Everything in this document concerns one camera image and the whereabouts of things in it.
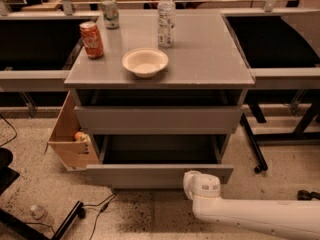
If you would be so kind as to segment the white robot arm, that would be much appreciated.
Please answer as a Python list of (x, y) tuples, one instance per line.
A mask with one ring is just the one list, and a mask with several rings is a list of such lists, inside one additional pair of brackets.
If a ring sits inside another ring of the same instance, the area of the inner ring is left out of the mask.
[(218, 177), (193, 170), (184, 174), (183, 187), (201, 221), (289, 240), (320, 240), (318, 201), (223, 199)]

